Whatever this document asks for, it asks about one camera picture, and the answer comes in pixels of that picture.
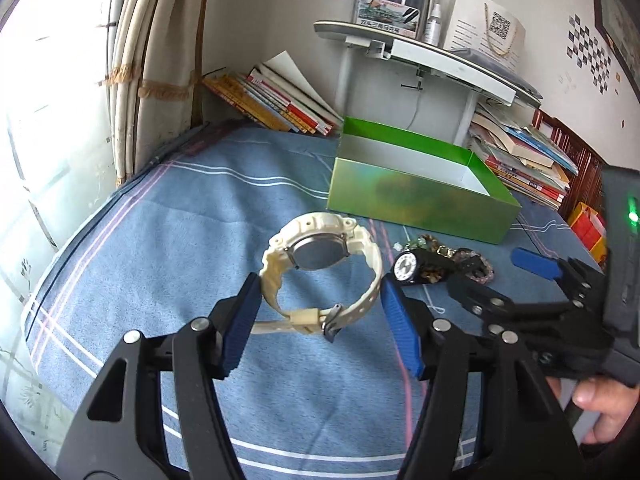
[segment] watch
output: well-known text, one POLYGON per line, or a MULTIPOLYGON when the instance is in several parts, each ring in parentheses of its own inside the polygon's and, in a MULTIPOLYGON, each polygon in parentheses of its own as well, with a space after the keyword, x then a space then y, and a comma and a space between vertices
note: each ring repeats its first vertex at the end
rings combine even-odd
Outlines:
POLYGON ((364 316, 378 297, 382 280, 382 256, 371 234, 353 218, 319 212, 308 213, 285 225, 269 240, 262 256, 260 286, 266 302, 285 319, 257 321, 253 334, 273 332, 324 333, 332 340, 335 333, 364 316), (282 275, 289 269, 318 270, 330 267, 351 254, 362 254, 376 276, 358 301, 348 307, 282 310, 277 295, 282 275))

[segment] blue blanket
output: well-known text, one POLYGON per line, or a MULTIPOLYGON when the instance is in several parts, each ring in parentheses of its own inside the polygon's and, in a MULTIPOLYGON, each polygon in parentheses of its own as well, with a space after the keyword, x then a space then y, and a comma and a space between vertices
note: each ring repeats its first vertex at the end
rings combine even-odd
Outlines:
MULTIPOLYGON (((24 329, 33 364, 71 409, 127 330, 156 336, 208 314, 261 268, 269 238, 284 224, 326 208, 335 140, 259 128, 219 134, 204 128, 114 195, 61 251, 28 306, 24 329)), ((556 213, 518 200, 522 212, 498 246, 435 235, 487 257, 496 269, 491 286, 515 301, 562 300, 555 283, 511 265, 512 249, 596 264, 556 213)), ((380 246, 386 269, 396 255, 393 245, 423 232, 358 221, 380 246)), ((280 304, 350 304, 371 279, 357 257, 325 270, 290 272, 280 304)), ((443 284, 406 293, 464 330, 479 328, 443 284)), ((263 303, 258 319, 277 318, 263 303)), ((172 462, 186 468, 172 377, 165 375, 168 450, 172 462)), ((458 466, 469 462, 475 443, 479 378, 469 380, 458 466)), ((249 480, 375 478, 398 471, 426 384, 404 370, 377 303, 334 344, 295 333, 251 336, 239 367, 216 389, 249 480)))

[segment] wooden headboard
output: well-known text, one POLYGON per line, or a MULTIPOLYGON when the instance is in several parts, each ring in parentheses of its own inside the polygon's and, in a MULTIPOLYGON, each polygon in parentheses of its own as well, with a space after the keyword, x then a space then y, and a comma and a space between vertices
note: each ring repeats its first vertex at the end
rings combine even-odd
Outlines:
POLYGON ((562 121, 536 110, 532 124, 540 129, 542 124, 548 124, 552 129, 551 140, 563 150, 578 166, 578 175, 567 172, 571 191, 562 200, 558 210, 559 215, 566 221, 578 202, 584 202, 596 211, 602 211, 602 180, 600 171, 604 159, 582 140, 578 134, 567 127, 562 121))

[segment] picture frame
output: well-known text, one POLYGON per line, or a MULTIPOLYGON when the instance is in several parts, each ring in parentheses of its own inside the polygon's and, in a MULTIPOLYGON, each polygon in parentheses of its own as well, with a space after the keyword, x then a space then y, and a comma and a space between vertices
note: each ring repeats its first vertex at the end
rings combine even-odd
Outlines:
POLYGON ((640 102, 640 0, 593 0, 596 30, 620 63, 640 102))

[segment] blue gripper pad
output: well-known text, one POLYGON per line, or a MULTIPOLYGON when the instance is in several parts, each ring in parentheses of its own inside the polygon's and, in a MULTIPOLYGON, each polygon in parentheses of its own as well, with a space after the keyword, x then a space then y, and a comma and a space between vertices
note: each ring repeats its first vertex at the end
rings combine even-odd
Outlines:
POLYGON ((391 278, 385 276, 382 279, 380 300, 385 311, 386 321, 396 340, 396 346, 404 367, 416 378, 420 378, 424 370, 422 352, 420 351, 420 338, 409 319, 404 306, 402 306, 402 291, 396 289, 391 278))
POLYGON ((511 252, 511 263, 547 280, 556 280, 562 276, 562 270, 556 260, 523 248, 517 248, 511 252))
POLYGON ((239 302, 235 315, 223 337, 222 369, 225 377, 240 364, 244 347, 251 334, 255 317, 262 302, 260 277, 251 274, 236 296, 239 302))

